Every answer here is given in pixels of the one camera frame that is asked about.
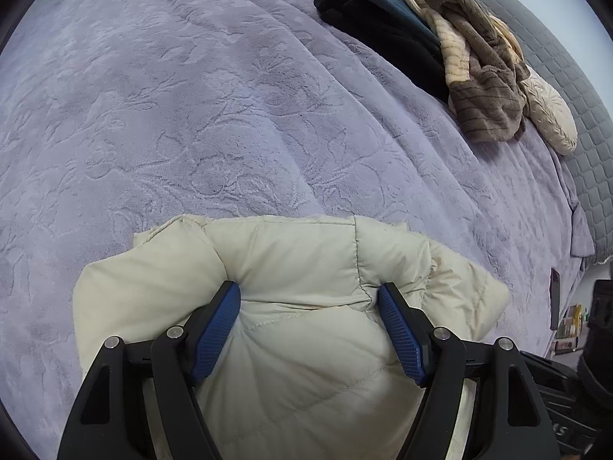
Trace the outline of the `cream quilted down jacket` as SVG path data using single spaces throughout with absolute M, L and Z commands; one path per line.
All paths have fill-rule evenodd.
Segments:
M 183 323 L 225 280 L 238 284 L 241 309 L 197 401 L 226 459 L 394 458 L 423 393 L 401 369 L 378 288 L 395 284 L 469 341 L 509 300 L 480 265 L 402 224 L 182 215 L 82 270 L 82 368 L 110 335 L 133 343 Z

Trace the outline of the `lavender embossed bed blanket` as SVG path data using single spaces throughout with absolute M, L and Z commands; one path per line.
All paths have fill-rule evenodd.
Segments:
M 589 239 L 535 129 L 471 145 L 313 0 L 36 0 L 1 55 L 1 397 L 39 457 L 79 386 L 81 270 L 184 213 L 404 222 L 507 284 L 495 334 L 533 353 Z

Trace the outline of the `grey quilted headboard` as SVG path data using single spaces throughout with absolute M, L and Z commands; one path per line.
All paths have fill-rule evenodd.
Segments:
M 572 111 L 578 145 L 566 157 L 594 241 L 589 262 L 612 259 L 612 118 L 579 64 L 556 36 L 518 0 L 478 0 L 518 39 L 527 63 Z

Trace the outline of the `cream quilted pillow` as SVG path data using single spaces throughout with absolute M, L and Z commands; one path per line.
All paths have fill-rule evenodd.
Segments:
M 559 92 L 528 67 L 530 73 L 521 87 L 527 98 L 527 117 L 544 141 L 561 155 L 571 154 L 578 145 L 578 129 L 572 111 Z

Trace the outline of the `brown striped fleece garment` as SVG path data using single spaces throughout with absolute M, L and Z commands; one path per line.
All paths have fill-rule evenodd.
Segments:
M 508 141 L 525 131 L 529 77 L 490 14 L 477 0 L 404 0 L 441 43 L 449 104 L 465 138 Z

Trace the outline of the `black folded garment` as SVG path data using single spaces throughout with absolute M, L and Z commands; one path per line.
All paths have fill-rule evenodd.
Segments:
M 411 11 L 397 13 L 375 0 L 315 0 L 321 19 L 388 60 L 413 84 L 447 102 L 441 47 Z

